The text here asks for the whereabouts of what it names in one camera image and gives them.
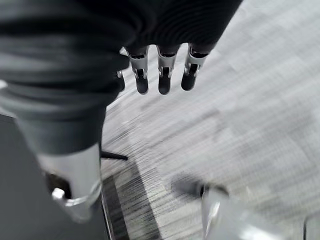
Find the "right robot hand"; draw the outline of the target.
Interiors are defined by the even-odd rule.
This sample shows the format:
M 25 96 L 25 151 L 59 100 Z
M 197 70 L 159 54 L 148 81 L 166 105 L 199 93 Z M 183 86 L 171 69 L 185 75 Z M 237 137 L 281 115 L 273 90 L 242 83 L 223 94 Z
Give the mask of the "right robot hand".
M 188 44 L 181 87 L 191 90 L 239 0 L 3 0 L 0 106 L 15 117 L 50 195 L 76 222 L 100 198 L 106 108 L 132 68 L 148 91 L 148 49 L 158 52 L 158 90 L 169 92 Z

